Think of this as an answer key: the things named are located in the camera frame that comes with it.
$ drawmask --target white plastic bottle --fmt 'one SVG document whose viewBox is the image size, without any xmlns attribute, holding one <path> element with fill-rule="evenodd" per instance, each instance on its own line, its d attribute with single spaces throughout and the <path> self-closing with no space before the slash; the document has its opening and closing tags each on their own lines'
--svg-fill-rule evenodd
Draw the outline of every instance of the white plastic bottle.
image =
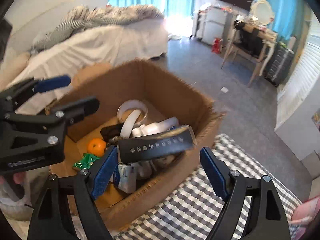
<svg viewBox="0 0 320 240">
<path fill-rule="evenodd" d="M 179 125 L 178 119 L 176 117 L 171 117 L 162 122 L 154 122 L 148 125 L 143 124 L 140 127 L 134 128 L 132 130 L 132 135 L 133 137 L 140 137 L 145 135 L 161 133 L 177 125 Z"/>
</svg>

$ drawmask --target person's finger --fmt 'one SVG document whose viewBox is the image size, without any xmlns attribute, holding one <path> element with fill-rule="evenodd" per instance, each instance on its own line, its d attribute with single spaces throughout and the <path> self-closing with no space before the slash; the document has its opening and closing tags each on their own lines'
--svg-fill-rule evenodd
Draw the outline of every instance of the person's finger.
<svg viewBox="0 0 320 240">
<path fill-rule="evenodd" d="M 16 184 L 21 184 L 24 181 L 24 178 L 26 177 L 25 172 L 19 172 L 13 175 L 13 181 Z"/>
</svg>

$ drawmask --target gray floor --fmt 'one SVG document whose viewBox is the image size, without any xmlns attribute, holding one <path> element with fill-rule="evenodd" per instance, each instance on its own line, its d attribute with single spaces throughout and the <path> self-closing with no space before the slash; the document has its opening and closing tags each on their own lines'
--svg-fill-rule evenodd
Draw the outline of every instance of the gray floor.
<svg viewBox="0 0 320 240">
<path fill-rule="evenodd" d="M 220 133 L 226 133 L 256 158 L 300 200 L 309 197 L 312 179 L 307 169 L 274 133 L 276 88 L 264 78 L 247 87 L 253 65 L 241 57 L 220 69 L 222 56 L 197 40 L 169 41 L 168 57 L 155 61 L 211 96 L 219 111 L 227 111 Z M 229 91 L 220 91 L 226 87 Z"/>
</svg>

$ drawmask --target patterned quilt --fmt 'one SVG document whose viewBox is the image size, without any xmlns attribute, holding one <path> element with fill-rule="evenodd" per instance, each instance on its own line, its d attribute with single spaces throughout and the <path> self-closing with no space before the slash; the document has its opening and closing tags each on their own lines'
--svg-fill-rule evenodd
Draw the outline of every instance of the patterned quilt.
<svg viewBox="0 0 320 240">
<path fill-rule="evenodd" d="M 253 157 L 244 153 L 230 137 L 216 137 L 215 156 L 231 170 L 239 170 L 246 177 L 260 179 L 271 176 L 282 201 L 288 221 L 301 201 Z M 248 216 L 251 197 L 246 197 L 236 231 L 232 239 L 239 239 Z M 137 218 L 128 230 L 119 233 L 115 240 L 142 239 L 206 239 L 216 222 L 224 202 L 214 191 L 201 166 L 181 183 L 161 203 Z M 291 239 L 297 227 L 290 226 Z"/>
<path fill-rule="evenodd" d="M 37 38 L 31 50 L 40 52 L 49 49 L 86 29 L 112 24 L 128 25 L 144 19 L 154 18 L 164 18 L 164 15 L 153 5 L 109 6 L 95 8 L 94 10 L 90 10 L 88 6 L 77 6 L 68 12 L 52 32 Z"/>
</svg>

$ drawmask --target silver bolt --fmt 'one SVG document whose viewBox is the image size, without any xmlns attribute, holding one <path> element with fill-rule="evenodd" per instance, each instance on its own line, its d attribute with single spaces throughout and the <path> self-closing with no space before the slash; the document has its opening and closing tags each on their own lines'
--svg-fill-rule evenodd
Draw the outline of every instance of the silver bolt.
<svg viewBox="0 0 320 240">
<path fill-rule="evenodd" d="M 49 144 L 57 144 L 59 139 L 56 136 L 49 136 L 47 142 Z"/>
<path fill-rule="evenodd" d="M 266 181 L 266 182 L 271 181 L 271 178 L 270 178 L 268 175 L 264 175 L 262 178 L 263 178 L 263 180 Z"/>
<path fill-rule="evenodd" d="M 48 179 L 49 179 L 49 180 L 55 180 L 56 177 L 57 177 L 56 174 L 50 174 L 49 177 L 48 177 Z"/>
<path fill-rule="evenodd" d="M 231 175 L 234 176 L 234 177 L 238 177 L 240 175 L 240 172 L 237 171 L 237 170 L 232 170 L 231 171 Z"/>
<path fill-rule="evenodd" d="M 80 175 L 82 175 L 82 176 L 87 175 L 88 172 L 89 172 L 88 169 L 82 169 L 82 170 L 80 171 Z"/>
<path fill-rule="evenodd" d="M 56 112 L 56 117 L 62 118 L 64 116 L 64 113 L 62 111 L 57 111 Z"/>
</svg>

